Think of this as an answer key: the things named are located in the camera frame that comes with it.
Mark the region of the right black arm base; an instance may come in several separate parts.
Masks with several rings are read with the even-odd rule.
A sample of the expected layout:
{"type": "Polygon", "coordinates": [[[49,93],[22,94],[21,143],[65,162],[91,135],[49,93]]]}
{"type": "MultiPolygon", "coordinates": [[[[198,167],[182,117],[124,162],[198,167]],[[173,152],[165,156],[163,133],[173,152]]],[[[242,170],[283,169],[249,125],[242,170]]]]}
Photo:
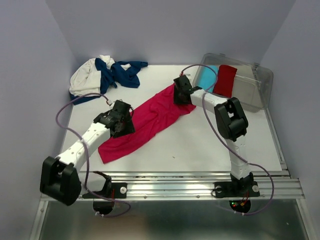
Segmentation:
{"type": "Polygon", "coordinates": [[[231,181],[215,182],[211,194],[219,199],[242,198],[246,197],[247,194],[249,197],[259,197],[261,195],[256,181],[245,185],[240,185],[231,181]]]}

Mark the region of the pink t shirt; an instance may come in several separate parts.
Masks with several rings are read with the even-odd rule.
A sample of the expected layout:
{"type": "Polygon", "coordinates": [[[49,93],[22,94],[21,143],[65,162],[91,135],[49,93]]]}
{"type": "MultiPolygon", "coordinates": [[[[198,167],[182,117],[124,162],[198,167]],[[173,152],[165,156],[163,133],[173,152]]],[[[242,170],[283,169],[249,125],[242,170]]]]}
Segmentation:
{"type": "Polygon", "coordinates": [[[172,84],[134,109],[134,133],[110,138],[98,148],[103,164],[125,157],[149,142],[156,134],[174,124],[181,116],[190,114],[192,104],[175,104],[172,84]]]}

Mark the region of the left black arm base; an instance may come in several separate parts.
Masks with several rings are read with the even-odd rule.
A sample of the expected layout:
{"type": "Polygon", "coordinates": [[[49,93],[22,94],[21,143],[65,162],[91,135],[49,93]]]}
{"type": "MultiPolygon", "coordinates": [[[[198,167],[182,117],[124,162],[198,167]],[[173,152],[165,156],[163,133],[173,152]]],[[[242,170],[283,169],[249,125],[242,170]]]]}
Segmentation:
{"type": "Polygon", "coordinates": [[[109,199],[125,199],[127,197],[126,182],[105,182],[101,190],[93,191],[96,195],[109,199]]]}

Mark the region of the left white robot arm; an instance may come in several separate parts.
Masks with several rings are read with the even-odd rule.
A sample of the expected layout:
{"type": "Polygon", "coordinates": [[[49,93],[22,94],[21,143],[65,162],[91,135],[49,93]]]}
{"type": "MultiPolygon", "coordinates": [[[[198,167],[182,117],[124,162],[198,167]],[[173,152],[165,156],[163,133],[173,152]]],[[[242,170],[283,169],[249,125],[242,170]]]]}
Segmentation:
{"type": "Polygon", "coordinates": [[[118,138],[135,132],[133,108],[130,104],[116,100],[111,108],[96,116],[85,133],[78,137],[67,150],[56,157],[48,156],[42,163],[40,192],[65,204],[72,205],[80,196],[82,188],[79,171],[89,163],[90,156],[110,138],[118,138]]]}

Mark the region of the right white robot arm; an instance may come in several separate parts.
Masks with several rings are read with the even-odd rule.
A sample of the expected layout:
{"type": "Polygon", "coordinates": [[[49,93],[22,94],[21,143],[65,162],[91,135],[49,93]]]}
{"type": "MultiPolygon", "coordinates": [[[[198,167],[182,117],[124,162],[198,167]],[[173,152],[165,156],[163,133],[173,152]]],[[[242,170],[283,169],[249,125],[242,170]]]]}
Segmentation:
{"type": "Polygon", "coordinates": [[[225,98],[207,93],[203,88],[193,87],[182,75],[173,80],[173,102],[176,105],[194,105],[201,107],[205,116],[211,112],[215,116],[218,137],[228,149],[230,159],[230,181],[215,182],[212,195],[216,198],[241,197],[252,191],[254,176],[245,160],[245,143],[248,119],[240,101],[236,97],[225,98]]]}

